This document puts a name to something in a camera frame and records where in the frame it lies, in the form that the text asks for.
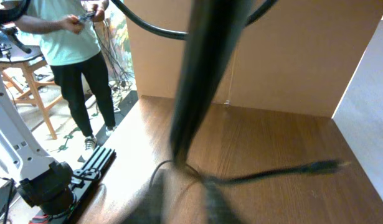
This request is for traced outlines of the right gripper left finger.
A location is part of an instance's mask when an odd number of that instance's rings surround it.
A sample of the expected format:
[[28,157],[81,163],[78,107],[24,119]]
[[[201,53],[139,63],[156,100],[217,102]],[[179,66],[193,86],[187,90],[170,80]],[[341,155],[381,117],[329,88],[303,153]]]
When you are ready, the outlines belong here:
[[151,176],[146,192],[122,219],[132,223],[240,223],[221,189],[211,180],[184,183],[159,170]]

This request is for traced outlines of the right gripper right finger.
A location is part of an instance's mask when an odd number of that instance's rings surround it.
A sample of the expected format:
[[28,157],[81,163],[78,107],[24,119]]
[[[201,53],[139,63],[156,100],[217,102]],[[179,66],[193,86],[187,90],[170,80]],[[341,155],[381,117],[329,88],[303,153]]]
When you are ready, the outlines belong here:
[[251,0],[207,0],[192,7],[169,138],[177,167],[187,161],[252,6]]

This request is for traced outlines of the black usb cable long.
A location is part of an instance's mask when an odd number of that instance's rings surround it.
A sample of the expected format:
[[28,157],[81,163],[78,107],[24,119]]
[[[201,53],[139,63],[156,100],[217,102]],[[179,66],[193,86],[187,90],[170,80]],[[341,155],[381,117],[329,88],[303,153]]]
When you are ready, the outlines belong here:
[[339,172],[341,169],[351,165],[349,161],[342,161],[339,159],[330,159],[323,161],[316,161],[308,164],[302,164],[293,167],[282,167],[272,170],[266,170],[253,174],[242,175],[238,177],[220,178],[212,175],[205,175],[199,173],[189,164],[183,162],[179,167],[180,171],[191,175],[198,181],[202,182],[207,191],[207,197],[211,197],[213,201],[214,197],[219,197],[220,192],[216,189],[216,185],[240,185],[247,182],[258,181],[262,179],[271,178],[279,175],[291,175],[291,174],[306,174],[306,175],[324,175],[333,174]]

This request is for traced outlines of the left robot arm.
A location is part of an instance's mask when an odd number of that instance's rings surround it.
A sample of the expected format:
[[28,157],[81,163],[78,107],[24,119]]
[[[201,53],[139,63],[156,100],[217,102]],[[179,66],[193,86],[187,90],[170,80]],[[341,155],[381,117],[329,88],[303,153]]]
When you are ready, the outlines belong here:
[[55,160],[32,135],[7,95],[0,72],[0,167],[30,207],[50,217],[73,211],[77,196],[69,185],[73,170]]

